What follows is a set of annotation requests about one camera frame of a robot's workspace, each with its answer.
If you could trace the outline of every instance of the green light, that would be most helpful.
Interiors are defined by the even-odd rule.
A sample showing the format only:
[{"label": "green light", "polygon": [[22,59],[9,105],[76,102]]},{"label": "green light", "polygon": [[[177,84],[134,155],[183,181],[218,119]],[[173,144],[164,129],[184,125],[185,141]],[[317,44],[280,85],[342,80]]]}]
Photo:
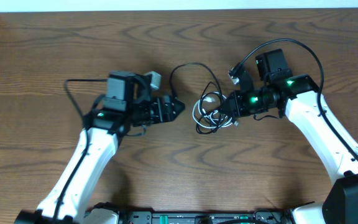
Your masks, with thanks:
[{"label": "green light", "polygon": [[287,81],[287,84],[290,86],[290,85],[292,85],[292,83],[294,83],[294,81],[291,81],[291,80],[288,80]]},{"label": "green light", "polygon": [[256,101],[258,101],[258,98],[255,96],[255,97],[251,97],[251,103],[255,103]]}]

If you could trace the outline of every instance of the white cable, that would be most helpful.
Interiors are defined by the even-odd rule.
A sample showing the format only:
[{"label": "white cable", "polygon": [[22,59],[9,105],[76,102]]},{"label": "white cable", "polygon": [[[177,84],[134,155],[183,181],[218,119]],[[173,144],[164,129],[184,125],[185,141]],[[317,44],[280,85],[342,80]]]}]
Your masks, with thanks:
[{"label": "white cable", "polygon": [[[205,95],[203,95],[201,98],[203,99],[203,102],[205,102],[205,101],[206,101],[206,102],[213,102],[213,100],[212,100],[213,98],[212,98],[212,99],[209,99],[209,98],[208,98],[208,99],[206,100],[207,97],[205,97]],[[201,124],[200,122],[198,122],[198,120],[196,119],[196,116],[195,116],[196,107],[198,107],[198,112],[199,112],[200,116],[202,116],[202,115],[201,115],[201,110],[203,110],[204,114],[206,114],[206,111],[204,110],[204,108],[201,108],[201,107],[200,107],[200,100],[198,100],[198,101],[194,104],[194,107],[193,107],[193,113],[192,113],[192,115],[193,115],[193,120],[196,121],[196,123],[199,124],[199,125],[200,125],[201,127],[203,127],[203,128],[208,128],[208,129],[214,129],[214,128],[216,128],[216,126],[208,127],[208,126],[205,126],[205,125]],[[215,125],[218,125],[215,121],[219,121],[219,119],[213,118],[213,116],[214,116],[215,114],[217,114],[218,112],[219,112],[218,110],[214,110],[214,111],[212,111],[210,114],[206,114],[203,118],[209,120],[210,123],[213,123],[213,124],[215,124]],[[228,115],[223,115],[223,121],[224,121],[225,119],[228,119],[228,118],[229,118]],[[229,126],[232,124],[231,119],[232,119],[232,118],[230,117],[230,118],[229,118],[223,125],[221,125],[219,128],[229,127]]]}]

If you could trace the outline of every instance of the wooden table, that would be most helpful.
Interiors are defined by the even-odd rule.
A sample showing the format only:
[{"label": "wooden table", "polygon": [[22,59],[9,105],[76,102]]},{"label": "wooden table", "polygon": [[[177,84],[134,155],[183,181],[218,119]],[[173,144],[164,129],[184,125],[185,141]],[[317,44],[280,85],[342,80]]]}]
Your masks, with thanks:
[{"label": "wooden table", "polygon": [[[282,37],[306,43],[319,56],[326,100],[358,142],[358,9],[0,14],[0,223],[13,222],[23,208],[35,210],[73,153],[81,122],[63,91],[65,79],[154,70],[169,93],[172,68],[203,62],[228,94],[235,87],[227,71],[254,47]],[[294,74],[309,73],[319,83],[308,52],[293,44],[264,50],[276,48]],[[247,66],[257,80],[253,61]],[[212,79],[188,67],[174,80],[186,111],[144,137],[125,138],[90,206],[110,201],[235,211],[326,198],[325,168],[286,118],[242,118],[238,127],[199,135],[191,109]],[[70,87],[83,110],[106,90],[101,84]]]}]

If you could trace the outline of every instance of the white backdrop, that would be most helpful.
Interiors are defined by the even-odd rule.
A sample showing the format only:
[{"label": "white backdrop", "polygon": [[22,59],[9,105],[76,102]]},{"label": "white backdrop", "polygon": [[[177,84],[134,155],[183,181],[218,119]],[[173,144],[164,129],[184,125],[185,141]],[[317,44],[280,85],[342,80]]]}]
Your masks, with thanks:
[{"label": "white backdrop", "polygon": [[0,12],[358,7],[358,0],[0,0]]}]

